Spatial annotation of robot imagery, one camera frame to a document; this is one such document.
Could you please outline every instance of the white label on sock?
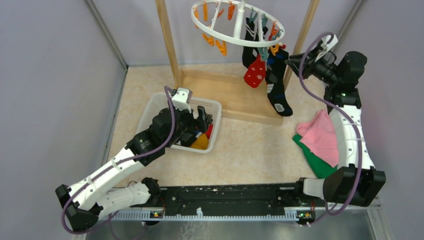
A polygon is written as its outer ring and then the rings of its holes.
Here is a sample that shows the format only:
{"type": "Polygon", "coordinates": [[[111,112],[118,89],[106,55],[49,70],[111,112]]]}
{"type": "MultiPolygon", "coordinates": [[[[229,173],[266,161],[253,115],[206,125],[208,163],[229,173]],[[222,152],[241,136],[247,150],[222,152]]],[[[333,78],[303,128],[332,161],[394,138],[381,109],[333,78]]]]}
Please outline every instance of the white label on sock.
{"type": "Polygon", "coordinates": [[[274,106],[275,106],[275,109],[277,109],[277,112],[284,112],[284,107],[283,107],[283,105],[281,105],[281,104],[279,104],[279,103],[276,103],[276,104],[274,104],[274,106]]]}
{"type": "Polygon", "coordinates": [[[269,94],[272,90],[273,90],[274,84],[268,84],[268,86],[266,86],[266,93],[269,94]]]}

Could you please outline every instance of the white wall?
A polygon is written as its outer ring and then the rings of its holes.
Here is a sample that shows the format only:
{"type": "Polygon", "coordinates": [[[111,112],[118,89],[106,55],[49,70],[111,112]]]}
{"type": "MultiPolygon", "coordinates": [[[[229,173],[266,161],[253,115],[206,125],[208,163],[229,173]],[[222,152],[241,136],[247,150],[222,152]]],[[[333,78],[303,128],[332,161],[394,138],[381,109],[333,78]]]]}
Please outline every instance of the white wall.
{"type": "Polygon", "coordinates": [[[422,239],[424,1],[366,1],[340,43],[368,57],[359,79],[368,152],[387,182],[383,210],[397,239],[422,239]]]}
{"type": "Polygon", "coordinates": [[[0,239],[70,239],[55,195],[95,170],[124,70],[83,0],[0,1],[0,239]]]}
{"type": "MultiPolygon", "coordinates": [[[[167,0],[167,10],[175,51],[180,64],[241,62],[243,47],[227,45],[227,56],[222,56],[215,46],[210,46],[195,29],[190,8],[196,0],[167,0]]],[[[283,24],[284,41],[291,52],[295,46],[310,0],[248,0],[283,24]]],[[[355,0],[321,0],[305,44],[324,31],[338,32],[349,15],[355,0]]],[[[129,65],[169,64],[161,25],[154,0],[94,0],[114,40],[129,65]]],[[[215,25],[222,33],[234,29],[226,18],[227,8],[215,25]]],[[[213,9],[209,8],[209,21],[213,9]]]]}

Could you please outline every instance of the pink cloth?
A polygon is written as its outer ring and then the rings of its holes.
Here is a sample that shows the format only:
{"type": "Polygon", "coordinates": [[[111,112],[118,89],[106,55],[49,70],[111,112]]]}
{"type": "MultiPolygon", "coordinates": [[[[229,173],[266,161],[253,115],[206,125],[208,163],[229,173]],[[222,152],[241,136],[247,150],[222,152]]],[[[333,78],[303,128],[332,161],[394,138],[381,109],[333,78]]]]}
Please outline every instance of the pink cloth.
{"type": "Polygon", "coordinates": [[[302,136],[300,142],[317,157],[333,168],[339,164],[336,130],[326,110],[316,112],[310,122],[299,123],[297,133],[302,136]]]}

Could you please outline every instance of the red sock with white snowflakes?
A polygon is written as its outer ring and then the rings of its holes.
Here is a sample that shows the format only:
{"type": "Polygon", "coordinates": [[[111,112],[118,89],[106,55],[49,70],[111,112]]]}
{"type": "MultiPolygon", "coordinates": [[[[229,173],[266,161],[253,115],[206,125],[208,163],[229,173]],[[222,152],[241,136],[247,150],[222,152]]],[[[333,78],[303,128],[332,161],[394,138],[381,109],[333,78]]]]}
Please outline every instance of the red sock with white snowflakes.
{"type": "Polygon", "coordinates": [[[256,60],[247,69],[244,82],[252,88],[257,88],[266,75],[267,67],[265,62],[261,60],[261,55],[258,54],[256,60]]]}

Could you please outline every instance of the plastic basket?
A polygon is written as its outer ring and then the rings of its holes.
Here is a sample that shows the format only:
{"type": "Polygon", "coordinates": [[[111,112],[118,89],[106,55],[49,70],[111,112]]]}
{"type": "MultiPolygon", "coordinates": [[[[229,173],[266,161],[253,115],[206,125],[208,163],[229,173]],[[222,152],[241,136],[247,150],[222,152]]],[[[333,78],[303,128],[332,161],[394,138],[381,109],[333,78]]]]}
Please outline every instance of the plastic basket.
{"type": "MultiPolygon", "coordinates": [[[[207,146],[207,149],[205,150],[180,146],[176,144],[172,145],[171,148],[181,149],[181,150],[200,153],[200,154],[209,153],[214,147],[214,142],[217,139],[218,129],[220,128],[221,112],[222,112],[223,106],[218,101],[209,100],[209,99],[200,98],[200,97],[194,97],[194,96],[190,100],[190,106],[193,109],[193,115],[195,118],[199,116],[198,106],[203,106],[204,109],[206,110],[206,113],[212,114],[213,129],[212,129],[212,133],[210,134],[209,145],[207,146]]],[[[168,107],[168,101],[167,101],[167,96],[165,95],[165,93],[164,92],[154,93],[151,96],[150,100],[147,103],[147,106],[144,109],[143,115],[140,118],[140,122],[138,122],[137,130],[135,133],[137,134],[141,131],[148,129],[150,124],[152,124],[153,117],[158,115],[160,110],[167,107],[168,107]]]]}

